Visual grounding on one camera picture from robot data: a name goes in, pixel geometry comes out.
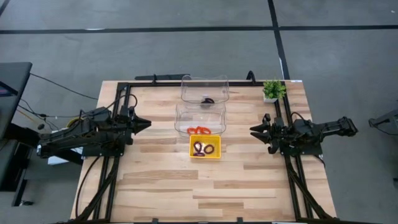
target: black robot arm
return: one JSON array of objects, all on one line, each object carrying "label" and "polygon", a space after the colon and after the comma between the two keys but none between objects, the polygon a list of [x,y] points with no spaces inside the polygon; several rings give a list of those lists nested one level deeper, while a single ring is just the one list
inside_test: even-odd
[{"label": "black robot arm", "polygon": [[41,134],[37,155],[63,157],[70,149],[83,147],[82,156],[121,156],[124,146],[132,144],[131,134],[148,128],[151,121],[138,117],[134,107],[122,106],[120,113],[111,117],[107,108],[85,113],[71,127],[52,134]]},{"label": "black robot arm", "polygon": [[292,125],[285,126],[282,118],[275,118],[270,124],[271,117],[266,114],[262,124],[251,127],[251,135],[264,144],[270,144],[270,154],[279,148],[294,156],[298,153],[321,154],[320,143],[326,136],[354,136],[358,130],[351,119],[342,117],[337,121],[315,124],[310,120],[296,119]]}]

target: small plant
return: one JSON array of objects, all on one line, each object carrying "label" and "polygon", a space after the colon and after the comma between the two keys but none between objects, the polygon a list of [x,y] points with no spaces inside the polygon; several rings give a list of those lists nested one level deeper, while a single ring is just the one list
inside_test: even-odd
[{"label": "small plant", "polygon": [[286,87],[280,81],[266,81],[264,82],[263,92],[267,99],[279,99],[285,96]]}]

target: yellow container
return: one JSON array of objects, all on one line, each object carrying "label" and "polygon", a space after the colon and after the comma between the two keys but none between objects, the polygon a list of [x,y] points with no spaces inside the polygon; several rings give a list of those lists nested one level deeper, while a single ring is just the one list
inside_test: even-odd
[{"label": "yellow container", "polygon": [[[197,149],[200,149],[201,153],[205,156],[194,156],[197,153],[194,144],[196,143]],[[204,152],[208,145],[214,146],[214,151],[211,154],[206,154]],[[189,156],[192,158],[204,158],[204,159],[219,159],[221,158],[221,136],[211,135],[211,134],[191,134],[189,137]]]}]

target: black cable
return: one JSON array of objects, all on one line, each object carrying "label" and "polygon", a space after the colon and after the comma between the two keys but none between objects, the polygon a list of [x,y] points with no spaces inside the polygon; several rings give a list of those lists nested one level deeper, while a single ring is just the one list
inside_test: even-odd
[{"label": "black cable", "polygon": [[[137,99],[137,97],[136,97],[134,94],[130,94],[130,96],[133,96],[134,99],[136,100],[136,104],[133,106],[133,107],[136,107],[137,104],[138,104],[138,99]],[[97,113],[95,113],[95,114],[88,114],[88,113],[84,112],[83,110],[80,110],[80,114],[78,115],[78,116],[79,116],[78,121],[75,123],[74,127],[69,128],[69,129],[68,129],[67,131],[65,131],[64,133],[60,133],[59,135],[52,136],[51,138],[56,138],[56,137],[59,137],[59,136],[61,136],[61,135],[64,135],[64,134],[66,134],[66,133],[69,133],[69,132],[73,131],[73,130],[80,124],[80,122],[82,122],[82,118],[81,118],[82,112],[83,112],[86,116],[94,116],[94,115],[100,114],[100,113],[104,112],[105,110],[107,110],[108,108],[110,108],[112,105],[114,105],[117,101],[119,101],[119,100],[120,100],[121,98],[123,98],[123,97],[125,97],[125,95],[120,96],[118,99],[114,100],[110,105],[108,105],[105,109],[103,109],[103,110],[101,110],[101,111],[99,111],[99,112],[97,112]]]},{"label": "black cable", "polygon": [[24,99],[21,99],[21,100],[26,103],[26,105],[29,107],[29,109],[31,110],[32,113],[34,113],[38,116],[41,116],[42,118],[76,118],[78,116],[78,115],[75,115],[75,116],[50,116],[50,115],[43,114],[43,113],[35,113],[33,111],[33,109],[30,107],[30,105],[28,104],[28,102],[26,102],[26,100],[24,100]]},{"label": "black cable", "polygon": [[23,102],[26,103],[26,105],[30,108],[30,110],[28,110],[27,108],[25,108],[25,107],[23,107],[23,106],[21,106],[21,105],[18,105],[20,108],[22,108],[23,110],[25,110],[25,111],[27,111],[27,112],[33,114],[34,116],[36,116],[36,117],[38,117],[39,119],[41,119],[42,121],[44,121],[44,122],[49,126],[49,128],[50,128],[52,131],[54,131],[54,129],[51,127],[51,125],[53,125],[57,130],[59,130],[59,128],[57,127],[57,125],[53,124],[53,122],[47,121],[47,120],[45,119],[45,117],[41,116],[41,114],[38,114],[38,113],[36,113],[35,111],[33,111],[33,109],[32,109],[32,108],[30,107],[30,105],[26,102],[26,100],[24,100],[24,99],[21,99],[21,100],[22,100]]},{"label": "black cable", "polygon": [[31,75],[33,75],[33,76],[35,76],[35,77],[37,77],[37,78],[41,78],[41,79],[43,79],[43,80],[45,80],[45,81],[48,81],[48,82],[50,82],[50,83],[53,83],[54,85],[57,85],[57,86],[59,86],[59,87],[61,87],[61,88],[64,88],[64,89],[66,89],[66,90],[69,90],[69,91],[71,91],[72,93],[76,93],[77,95],[84,96],[84,97],[87,97],[87,98],[92,99],[92,100],[98,100],[98,98],[95,98],[95,97],[91,97],[91,96],[87,96],[87,95],[78,93],[78,92],[76,92],[76,91],[73,91],[73,90],[71,90],[71,89],[69,89],[69,88],[67,88],[67,87],[65,87],[65,86],[63,86],[63,85],[59,85],[58,83],[55,83],[55,82],[53,82],[53,81],[51,81],[51,80],[49,80],[49,79],[46,79],[46,78],[44,78],[44,77],[35,75],[35,74],[33,74],[33,73],[31,73]]},{"label": "black cable", "polygon": [[118,166],[116,163],[112,165],[111,171],[109,172],[108,176],[106,177],[104,183],[98,188],[97,193],[91,200],[91,202],[87,205],[87,207],[82,211],[82,213],[79,215],[79,217],[75,218],[75,220],[78,221],[85,221],[88,219],[92,211],[94,210],[95,206],[98,204],[99,200],[103,197],[103,194],[105,193],[106,189],[110,185],[110,183],[116,178],[116,174]]},{"label": "black cable", "polygon": [[302,120],[304,120],[304,122],[306,122],[306,120],[303,118],[303,116],[301,116],[301,114],[299,114],[298,112],[293,112],[290,117],[293,116],[293,114],[297,114],[297,116],[299,116]]},{"label": "black cable", "polygon": [[377,130],[381,131],[382,133],[385,133],[385,134],[388,134],[388,135],[391,135],[391,136],[398,136],[398,134],[388,133],[388,132],[385,131],[385,130],[381,130],[379,127],[377,127],[376,125],[374,125],[372,121],[374,121],[374,119],[369,119],[369,124],[370,124],[370,126],[371,126],[372,128],[376,128]]},{"label": "black cable", "polygon": [[315,156],[317,159],[319,159],[319,161],[321,161],[321,163],[323,164],[323,167],[326,168],[325,161],[323,161],[323,159],[321,158],[321,155],[313,155],[313,156]]},{"label": "black cable", "polygon": [[79,205],[79,197],[80,197],[80,192],[81,192],[81,188],[83,187],[83,184],[87,178],[88,173],[90,172],[90,170],[93,168],[94,164],[98,161],[100,157],[98,156],[97,158],[95,158],[95,160],[91,163],[91,165],[89,166],[89,168],[87,169],[87,172],[85,174],[85,176],[83,177],[83,180],[81,180],[79,189],[77,191],[77,196],[76,196],[76,205],[75,205],[75,218],[78,217],[78,205]]}]

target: black bracket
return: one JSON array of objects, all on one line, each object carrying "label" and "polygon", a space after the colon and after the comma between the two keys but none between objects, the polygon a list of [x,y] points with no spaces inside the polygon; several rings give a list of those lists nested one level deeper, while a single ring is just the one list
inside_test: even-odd
[{"label": "black bracket", "polygon": [[118,83],[118,86],[116,87],[116,91],[122,91],[127,87],[129,83]]},{"label": "black bracket", "polygon": [[156,86],[156,84],[157,84],[157,76],[156,76],[156,74],[154,74],[154,79],[152,80],[152,85],[154,85],[154,86]]},{"label": "black bracket", "polygon": [[254,76],[253,71],[251,71],[251,70],[249,71],[249,73],[248,73],[248,75],[246,77],[246,80],[251,80],[251,84],[252,85],[256,84],[256,77]]}]

